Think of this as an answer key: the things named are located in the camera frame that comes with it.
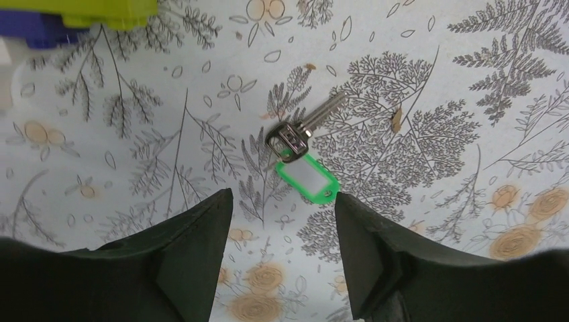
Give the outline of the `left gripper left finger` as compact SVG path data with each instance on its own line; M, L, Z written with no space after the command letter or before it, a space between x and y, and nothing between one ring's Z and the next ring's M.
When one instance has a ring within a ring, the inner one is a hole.
M96 250L1 239L2 321L208 321L233 213L222 189Z

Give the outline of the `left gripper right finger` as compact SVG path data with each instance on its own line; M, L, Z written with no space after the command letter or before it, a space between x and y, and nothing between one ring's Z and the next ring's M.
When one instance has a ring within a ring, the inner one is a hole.
M352 316L365 321L567 321L568 252L501 262L455 250L338 193Z

